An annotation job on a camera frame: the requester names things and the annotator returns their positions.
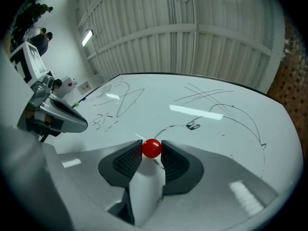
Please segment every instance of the whiteboard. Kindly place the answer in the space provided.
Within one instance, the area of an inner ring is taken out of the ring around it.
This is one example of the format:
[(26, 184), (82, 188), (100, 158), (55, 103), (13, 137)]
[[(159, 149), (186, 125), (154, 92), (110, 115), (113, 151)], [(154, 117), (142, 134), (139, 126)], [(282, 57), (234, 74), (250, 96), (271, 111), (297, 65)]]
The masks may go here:
[(221, 80), (169, 74), (119, 75), (75, 108), (83, 133), (49, 136), (58, 154), (156, 138), (228, 156), (278, 193), (297, 183), (303, 155), (278, 102)]

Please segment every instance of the corrugated metal wall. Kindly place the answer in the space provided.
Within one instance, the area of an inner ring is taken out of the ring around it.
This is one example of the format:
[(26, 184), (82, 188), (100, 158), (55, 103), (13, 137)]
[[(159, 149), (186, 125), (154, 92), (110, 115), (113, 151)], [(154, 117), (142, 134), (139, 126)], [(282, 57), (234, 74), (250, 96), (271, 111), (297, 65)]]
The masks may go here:
[(256, 88), (274, 37), (271, 0), (77, 0), (92, 68), (105, 79), (174, 72)]

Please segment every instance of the shiny red sphere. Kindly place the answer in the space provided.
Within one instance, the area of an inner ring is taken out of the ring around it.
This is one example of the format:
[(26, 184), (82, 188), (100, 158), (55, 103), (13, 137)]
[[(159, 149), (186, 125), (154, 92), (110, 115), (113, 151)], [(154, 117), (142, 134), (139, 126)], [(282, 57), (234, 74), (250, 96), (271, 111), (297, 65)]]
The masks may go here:
[(142, 145), (142, 153), (149, 157), (155, 158), (162, 152), (162, 145), (158, 140), (149, 139), (145, 141)]

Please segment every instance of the red ball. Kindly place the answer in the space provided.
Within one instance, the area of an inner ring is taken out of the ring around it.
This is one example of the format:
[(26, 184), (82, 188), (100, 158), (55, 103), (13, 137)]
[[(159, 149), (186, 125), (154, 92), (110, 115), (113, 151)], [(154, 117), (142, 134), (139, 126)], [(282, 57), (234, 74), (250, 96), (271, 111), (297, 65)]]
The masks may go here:
[(149, 157), (155, 158), (162, 152), (162, 145), (158, 140), (149, 139), (145, 141), (142, 145), (142, 153)]

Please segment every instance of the brick wall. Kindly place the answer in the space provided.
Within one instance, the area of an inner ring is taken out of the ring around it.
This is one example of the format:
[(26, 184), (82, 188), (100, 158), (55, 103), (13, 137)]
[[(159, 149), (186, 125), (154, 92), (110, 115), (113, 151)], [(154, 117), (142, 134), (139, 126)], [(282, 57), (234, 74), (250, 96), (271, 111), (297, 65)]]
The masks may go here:
[(293, 120), (304, 157), (308, 156), (308, 55), (292, 20), (285, 16), (285, 57), (268, 95), (281, 102)]

